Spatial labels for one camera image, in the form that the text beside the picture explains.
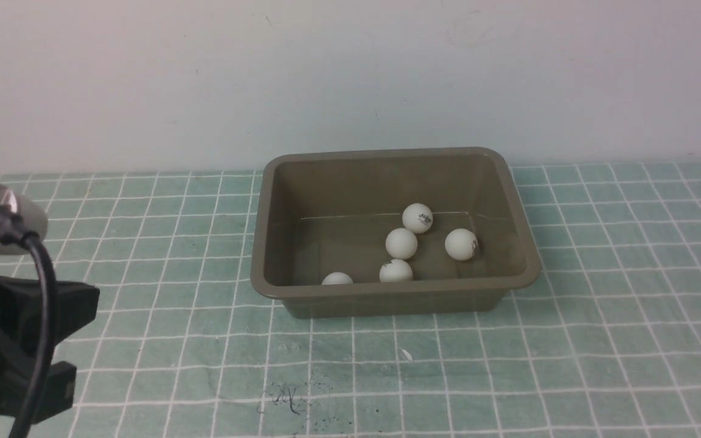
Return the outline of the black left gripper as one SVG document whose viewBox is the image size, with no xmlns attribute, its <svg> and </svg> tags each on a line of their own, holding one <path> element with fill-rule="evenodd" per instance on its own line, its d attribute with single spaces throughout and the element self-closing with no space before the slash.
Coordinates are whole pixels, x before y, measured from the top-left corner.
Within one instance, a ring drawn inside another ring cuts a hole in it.
<svg viewBox="0 0 701 438">
<path fill-rule="evenodd" d="M 38 340 L 41 324 L 41 288 L 37 280 L 28 280 L 28 293 L 33 300 L 28 310 L 28 336 Z M 64 341 L 94 322 L 100 299 L 100 289 L 78 281 L 59 281 L 56 341 Z M 19 324 L 18 301 L 0 276 L 0 328 L 12 340 Z M 0 354 L 0 416 L 14 417 L 20 409 L 17 395 L 2 388 L 9 365 Z M 77 368 L 68 361 L 51 366 L 44 383 L 43 396 L 32 423 L 39 424 L 55 417 L 74 405 Z"/>
</svg>

